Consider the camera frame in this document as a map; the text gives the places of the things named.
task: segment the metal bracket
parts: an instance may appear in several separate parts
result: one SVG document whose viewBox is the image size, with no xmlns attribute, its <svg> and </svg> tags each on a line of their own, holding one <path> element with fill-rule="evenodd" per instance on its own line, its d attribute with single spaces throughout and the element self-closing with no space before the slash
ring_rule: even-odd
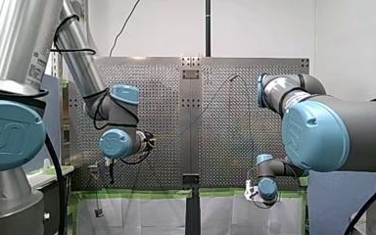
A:
<svg viewBox="0 0 376 235">
<path fill-rule="evenodd" d="M 200 174 L 198 173 L 184 173 L 182 174 L 183 184 L 200 184 Z"/>
</svg>

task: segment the ur logo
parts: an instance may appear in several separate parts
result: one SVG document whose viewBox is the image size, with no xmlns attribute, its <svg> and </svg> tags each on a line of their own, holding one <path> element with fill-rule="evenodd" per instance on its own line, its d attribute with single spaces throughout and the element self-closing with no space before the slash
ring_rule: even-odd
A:
<svg viewBox="0 0 376 235">
<path fill-rule="evenodd" d="M 0 154 L 23 153 L 29 123 L 0 117 Z"/>
<path fill-rule="evenodd" d="M 300 126 L 298 126 L 292 118 L 288 117 L 288 122 L 287 122 L 287 128 L 288 128 L 288 138 L 286 141 L 286 145 L 294 150 L 298 151 L 299 149 L 299 140 L 300 136 L 302 134 L 302 129 Z"/>
</svg>

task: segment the metal frame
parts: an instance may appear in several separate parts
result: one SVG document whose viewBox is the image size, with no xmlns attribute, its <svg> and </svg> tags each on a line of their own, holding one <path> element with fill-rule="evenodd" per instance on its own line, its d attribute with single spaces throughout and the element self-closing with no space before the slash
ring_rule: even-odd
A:
<svg viewBox="0 0 376 235">
<path fill-rule="evenodd" d="M 205 107 L 210 101 L 210 95 L 212 92 L 212 87 L 217 86 L 221 83 L 220 76 L 218 75 L 219 72 L 222 72 L 223 75 L 227 76 L 231 73 L 238 73 L 244 76 L 247 80 L 247 86 L 251 87 L 250 89 L 254 88 L 254 82 L 257 82 L 257 76 L 260 72 L 264 72 L 266 70 L 271 71 L 273 73 L 284 73 L 284 71 L 297 71 L 300 73 L 308 73 L 308 59 L 255 59 L 255 58 L 142 58 L 142 57 L 134 57 L 134 58 L 99 58 L 96 60 L 96 63 L 99 66 L 99 71 L 101 72 L 102 76 L 110 76 L 106 78 L 108 81 L 107 83 L 112 85 L 114 83 L 126 83 L 131 85 L 142 85 L 142 86 L 149 86 L 151 83 L 146 83 L 152 80 L 152 84 L 157 84 L 162 79 L 166 79 L 163 82 L 170 82 L 172 80 L 173 88 L 179 89 L 178 91 L 174 91 L 173 95 L 177 98 L 175 99 L 169 98 L 169 102 L 172 104 L 166 104 L 165 102 L 161 103 L 159 107 L 161 109 L 169 110 L 175 109 L 174 115 L 178 114 L 178 127 L 177 132 L 175 130 L 170 130 L 169 126 L 163 126 L 158 128 L 163 128 L 160 131 L 160 136 L 158 139 L 158 148 L 157 151 L 161 151 L 164 147 L 164 142 L 169 141 L 169 136 L 176 137 L 174 143 L 171 143 L 169 146 L 166 146 L 166 150 L 163 151 L 164 155 L 168 155 L 174 158 L 174 161 L 170 162 L 163 162 L 163 165 L 155 164 L 155 156 L 151 157 L 147 163 L 142 164 L 141 166 L 134 167 L 134 169 L 126 169 L 121 166 L 116 166 L 116 173 L 117 173 L 117 184 L 113 185 L 113 187 L 118 188 L 133 188 L 133 189 L 141 189 L 141 190 L 166 190 L 166 189 L 181 189 L 181 188 L 198 188 L 201 187 L 243 187 L 244 182 L 237 180 L 235 182 L 227 181 L 226 183 L 220 183 L 221 181 L 209 181 L 208 177 L 215 177 L 218 173 L 217 170 L 207 170 L 204 168 L 204 164 L 208 164 L 211 167 L 218 167 L 218 165 L 213 165 L 211 163 L 207 163 L 205 160 L 208 158 L 206 156 L 209 153 L 204 151 L 202 147 L 202 143 L 200 141 L 204 141 L 205 137 L 203 135 L 205 130 L 203 129 L 203 123 L 206 122 L 210 123 L 210 121 L 218 121 L 214 119 L 218 114 L 211 114 L 208 115 L 209 112 L 205 112 Z M 139 79 L 135 80 L 134 77 L 141 75 L 145 77 L 145 80 Z M 239 80 L 236 81 L 236 84 L 230 84 L 235 91 L 241 92 L 242 87 L 244 86 L 243 83 Z M 94 165 L 96 162 L 99 164 L 102 163 L 103 159 L 101 156 L 98 156 L 97 151 L 94 150 L 93 153 L 83 153 L 83 150 L 80 149 L 81 145 L 94 145 L 98 142 L 98 136 L 100 135 L 99 132 L 91 129 L 91 119 L 87 117 L 86 114 L 83 112 L 83 105 L 82 99 L 80 98 L 78 92 L 76 91 L 75 85 L 70 82 L 70 157 L 71 163 L 76 166 L 77 171 L 74 175 L 74 189 L 75 190 L 91 190 L 91 189 L 98 189 L 102 186 L 110 187 L 110 185 L 104 185 L 101 181 L 108 181 L 107 178 L 101 177 L 100 182 L 96 182 L 95 184 L 90 183 L 90 186 L 83 185 L 83 183 L 79 181 L 88 181 L 91 180 L 90 173 L 87 170 L 88 165 Z M 142 95 L 144 92 L 147 93 L 147 88 L 142 89 Z M 153 93 L 155 92 L 162 92 L 165 96 L 167 91 L 163 91 L 157 88 L 153 88 L 156 90 L 152 90 Z M 274 130 L 270 130 L 269 133 L 274 133 L 279 131 L 279 117 L 273 114 L 269 110 L 257 110 L 254 93 L 251 92 L 251 106 L 253 106 L 253 114 L 256 118 L 261 118 L 264 121 L 265 126 L 274 126 Z M 146 103 L 152 104 L 152 101 L 149 101 L 149 97 L 142 97 L 141 98 L 141 107 L 140 107 L 140 115 L 141 121 L 143 122 L 144 118 L 149 118 L 149 123 L 142 123 L 142 125 L 154 127 L 156 122 L 154 120 L 164 118 L 161 116 L 160 113 L 151 113 L 148 117 L 144 113 L 144 99 L 148 100 Z M 170 126 L 176 124 L 176 120 L 173 119 L 173 122 L 170 123 Z M 167 140 L 162 137 L 162 134 L 166 132 Z M 259 132 L 259 129 L 253 128 L 253 133 Z M 209 144 L 212 142 L 209 136 L 206 135 L 209 139 Z M 273 136 L 269 141 L 277 139 L 279 136 Z M 276 153 L 282 154 L 283 147 L 281 146 L 280 138 L 276 140 L 277 142 L 268 143 L 270 144 L 270 148 L 266 148 L 267 151 L 278 151 Z M 235 159 L 238 156 L 234 156 L 235 158 L 221 156 L 222 158 L 226 158 L 227 161 L 225 163 L 230 164 L 229 160 Z M 173 167 L 171 171 L 166 171 L 167 163 L 172 164 L 170 167 Z M 131 185 L 129 182 L 124 183 L 126 177 L 136 177 L 139 173 L 144 173 L 145 170 L 152 170 L 152 168 L 158 167 L 161 171 L 166 171 L 165 174 L 172 174 L 172 176 L 167 177 L 178 177 L 174 179 L 173 183 L 165 183 L 162 185 L 160 180 L 151 180 L 152 177 L 157 177 L 161 179 L 160 173 L 152 173 L 150 178 L 148 179 L 148 183 L 140 182 L 143 181 L 144 178 L 139 178 L 139 181 L 136 185 Z M 246 175 L 243 176 L 243 173 L 246 169 L 242 168 L 241 170 L 233 169 L 236 171 L 237 178 L 244 178 Z M 199 177 L 198 184 L 183 184 L 183 176 L 187 177 Z M 291 179 L 280 179 L 279 180 L 280 189 L 297 189 L 297 185 L 291 184 Z"/>
</svg>

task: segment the robotic arm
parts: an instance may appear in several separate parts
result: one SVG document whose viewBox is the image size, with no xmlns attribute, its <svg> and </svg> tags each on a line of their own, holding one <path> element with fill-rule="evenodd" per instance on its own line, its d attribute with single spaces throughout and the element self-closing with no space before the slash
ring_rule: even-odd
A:
<svg viewBox="0 0 376 235">
<path fill-rule="evenodd" d="M 75 16 L 69 1 L 64 1 L 62 24 L 56 32 L 55 41 L 60 51 L 89 47 Z M 97 71 L 93 55 L 63 55 L 84 99 L 88 115 L 95 120 L 108 122 L 108 130 L 100 138 L 100 149 L 105 157 L 121 159 L 151 151 L 154 146 L 152 134 L 137 129 L 138 88 L 115 85 L 109 89 Z"/>
<path fill-rule="evenodd" d="M 31 189 L 22 165 L 31 161 L 44 143 L 59 180 L 59 233 L 64 233 L 67 209 L 64 177 L 42 120 L 45 102 L 41 98 L 48 91 L 40 87 L 52 42 L 56 51 L 65 57 L 90 118 L 108 123 L 103 127 L 95 124 L 98 129 L 106 128 L 99 141 L 103 155 L 109 160 L 121 159 L 149 153 L 154 146 L 153 135 L 137 129 L 139 90 L 127 85 L 111 88 L 105 85 L 93 55 L 86 52 L 88 45 L 77 20 L 69 0 L 3 2 L 0 14 L 0 234 L 14 234 L 14 231 L 43 234 L 43 195 Z"/>
<path fill-rule="evenodd" d="M 376 99 L 348 102 L 326 95 L 309 75 L 262 75 L 258 104 L 282 117 L 285 161 L 258 156 L 258 190 L 273 204 L 274 176 L 302 176 L 315 171 L 376 172 Z"/>
</svg>

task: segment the cable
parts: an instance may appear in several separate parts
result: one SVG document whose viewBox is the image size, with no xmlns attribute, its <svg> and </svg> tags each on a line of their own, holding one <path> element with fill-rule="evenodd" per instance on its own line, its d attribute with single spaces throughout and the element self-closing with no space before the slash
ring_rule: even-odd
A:
<svg viewBox="0 0 376 235">
<path fill-rule="evenodd" d="M 109 164 L 109 177 L 111 178 L 110 184 L 115 184 L 114 169 L 115 169 L 115 160 L 112 160 L 112 163 Z"/>
<path fill-rule="evenodd" d="M 252 141 L 252 164 L 253 164 L 253 156 L 255 155 L 255 140 L 254 138 L 252 138 L 252 108 L 251 108 L 251 102 L 250 102 L 250 92 L 249 92 L 249 88 L 247 87 L 247 82 L 245 79 L 243 79 L 243 77 L 241 75 L 238 75 L 237 77 L 239 77 L 243 84 L 244 84 L 244 88 L 246 89 L 246 94 L 247 94 L 247 103 L 248 103 L 248 126 L 249 126 L 249 135 L 250 135 L 250 139 Z"/>
<path fill-rule="evenodd" d="M 141 164 L 143 161 L 145 161 L 149 157 L 150 154 L 151 154 L 151 151 L 148 151 L 145 155 L 140 157 L 139 160 L 136 161 L 136 162 L 128 162 L 128 161 L 124 160 L 123 158 L 121 158 L 120 161 L 122 163 L 126 164 L 126 165 L 138 165 L 138 164 Z"/>
<path fill-rule="evenodd" d="M 110 54 L 109 54 L 109 57 L 112 56 L 113 51 L 115 50 L 116 44 L 118 43 L 118 38 L 121 36 L 121 34 L 123 33 L 124 29 L 126 28 L 127 22 L 128 22 L 128 21 L 130 20 L 130 18 L 132 17 L 133 12 L 135 11 L 135 9 L 136 9 L 137 5 L 139 4 L 139 2 L 140 2 L 140 0 L 137 0 L 137 1 L 136 1 L 135 5 L 134 5 L 133 8 L 132 8 L 132 11 L 130 12 L 130 14 L 129 14 L 129 16 L 127 17 L 126 21 L 124 21 L 124 24 L 123 24 L 123 26 L 121 27 L 120 32 L 117 34 L 117 36 L 116 36 L 116 38 L 115 38 L 115 43 L 113 44 L 113 47 L 112 47 L 111 52 L 110 52 Z"/>
<path fill-rule="evenodd" d="M 5 96 L 5 98 L 36 99 L 36 98 L 44 97 L 48 94 L 49 94 L 48 90 L 45 90 L 45 89 L 39 90 L 39 93 L 35 94 L 35 95 L 22 95 L 22 94 L 16 94 L 16 93 L 9 93 L 9 92 L 6 92 L 6 91 L 0 91 L 0 97 Z"/>
<path fill-rule="evenodd" d="M 100 116 L 102 118 L 102 116 L 100 115 L 100 108 L 102 107 L 102 104 L 103 104 L 103 101 L 106 99 L 106 96 L 109 94 L 109 88 L 106 88 L 105 90 L 105 94 L 103 95 L 103 97 L 99 100 L 99 104 L 97 104 L 97 108 L 96 108 L 96 112 L 94 112 L 94 116 L 93 116 L 93 126 L 96 130 L 102 130 L 104 128 L 106 128 L 106 126 L 108 126 L 109 124 L 106 123 L 105 125 L 103 126 L 97 126 L 97 116 Z"/>
<path fill-rule="evenodd" d="M 50 136 L 48 134 L 45 137 L 45 145 L 47 146 L 48 153 L 50 154 L 51 161 L 53 162 L 54 169 L 56 170 L 57 181 L 59 183 L 59 210 L 60 210 L 60 222 L 59 222 L 59 232 L 58 234 L 64 234 L 66 227 L 66 217 L 67 217 L 67 205 L 66 205 L 66 182 L 63 177 L 63 171 L 57 153 L 54 150 L 54 146 L 51 143 Z"/>
<path fill-rule="evenodd" d="M 351 221 L 351 223 L 348 225 L 347 229 L 345 230 L 344 235 L 350 235 L 353 232 L 353 228 L 358 223 L 359 219 L 375 201 L 376 201 L 376 192 L 374 193 L 374 195 L 371 196 L 371 198 L 368 199 L 368 201 L 358 211 L 356 216 L 353 218 L 353 220 Z"/>
<path fill-rule="evenodd" d="M 68 16 L 66 17 L 65 19 L 63 19 L 62 22 L 60 22 L 60 24 L 57 26 L 57 29 L 56 29 L 56 33 L 54 34 L 54 39 L 53 39 L 53 42 L 54 42 L 54 46 L 56 47 L 56 49 L 51 49 L 51 52 L 58 52 L 60 54 L 62 54 L 62 52 L 91 52 L 91 55 L 96 55 L 96 51 L 91 49 L 91 48 L 78 48 L 78 49 L 60 49 L 57 45 L 57 39 L 59 37 L 59 34 L 63 28 L 63 26 L 71 21 L 71 20 L 76 20 L 76 21 L 80 21 L 80 17 L 76 14 L 74 15 L 71 15 L 71 16 Z"/>
<path fill-rule="evenodd" d="M 91 52 L 90 55 L 96 55 L 96 51 L 90 48 L 84 48 L 84 49 L 51 49 L 51 52 Z"/>
</svg>

